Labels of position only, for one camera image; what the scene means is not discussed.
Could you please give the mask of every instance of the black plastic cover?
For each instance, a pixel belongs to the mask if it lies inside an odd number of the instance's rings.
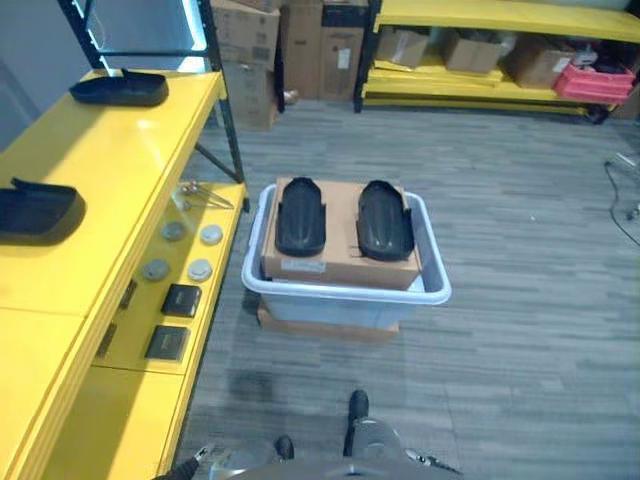
[[[11,180],[0,189],[0,244],[55,245],[80,225],[84,199],[75,188]]]
[[[400,192],[382,180],[362,190],[356,227],[360,251],[374,260],[406,260],[415,246],[411,210],[404,208]]]
[[[163,75],[130,72],[123,68],[121,77],[98,77],[78,82],[69,92],[82,103],[153,107],[167,98],[169,86]]]
[[[276,219],[276,248],[292,257],[310,257],[324,249],[326,205],[313,180],[297,177],[284,187]]]

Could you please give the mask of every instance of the yellow shelving unit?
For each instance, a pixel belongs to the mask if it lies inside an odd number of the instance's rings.
[[[487,28],[640,43],[640,20],[627,12],[510,0],[384,0],[380,25]]]
[[[245,196],[242,184],[203,186],[235,208],[183,211],[177,207],[181,194],[169,202],[134,273],[137,288],[128,307],[111,320],[106,351],[91,364],[43,479],[150,479],[171,466]],[[185,225],[187,234],[168,242],[160,231],[174,221]],[[199,238],[210,224],[222,228],[223,239],[217,245]],[[166,260],[171,268],[159,282],[149,282],[140,273],[154,258]],[[206,258],[213,267],[212,276],[201,283],[187,277],[189,263],[197,258]],[[202,289],[193,318],[162,314],[171,283]],[[145,358],[158,325],[188,329],[179,361]]]
[[[161,105],[85,105],[65,94],[0,156],[3,188],[12,177],[71,185],[87,205],[58,245],[0,245],[3,480],[40,477],[214,102],[226,97],[221,73],[163,74]]]
[[[627,12],[510,0],[373,0],[373,32],[381,25],[486,28],[575,35],[640,43],[640,19]],[[365,105],[500,108],[582,113],[584,102],[559,98],[551,89],[528,89],[504,75],[461,76],[427,55],[414,71],[373,61],[374,35],[365,35],[355,110]]]

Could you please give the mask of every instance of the white label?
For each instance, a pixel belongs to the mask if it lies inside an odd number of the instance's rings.
[[[349,60],[351,59],[351,49],[342,48],[338,51],[338,70],[349,70]]]
[[[289,272],[324,273],[327,264],[315,260],[282,259],[280,261],[280,268]]]
[[[569,65],[570,61],[570,58],[561,58],[556,62],[555,67],[553,67],[553,71],[555,73],[561,73],[565,68],[567,68],[567,65]]]

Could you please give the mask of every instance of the metal rod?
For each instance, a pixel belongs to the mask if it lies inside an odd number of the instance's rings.
[[[105,57],[206,57],[207,50],[98,50]]]
[[[196,147],[195,149],[200,152],[202,154],[202,156],[204,158],[206,158],[207,160],[209,160],[211,163],[213,163],[216,167],[218,167],[220,170],[222,170],[225,174],[227,174],[227,176],[231,177],[231,179],[234,182],[237,183],[241,183],[238,180],[238,177],[236,176],[236,172],[234,172],[233,170],[231,170],[229,167],[227,167],[224,163],[222,163],[220,160],[218,160],[215,155],[213,155],[213,153],[211,153],[209,150],[207,150],[206,148],[204,148],[202,145],[200,145],[200,143],[196,143]]]

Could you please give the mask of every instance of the black shelf leg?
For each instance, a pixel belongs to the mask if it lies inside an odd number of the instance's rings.
[[[358,64],[358,74],[356,76],[356,88],[353,91],[353,111],[355,113],[362,112],[362,88],[369,76],[369,67],[371,67],[373,54],[378,46],[378,34],[374,33],[373,26],[380,12],[380,3],[381,0],[369,1],[369,18],[367,25],[365,25],[362,53],[360,54],[360,63]]]

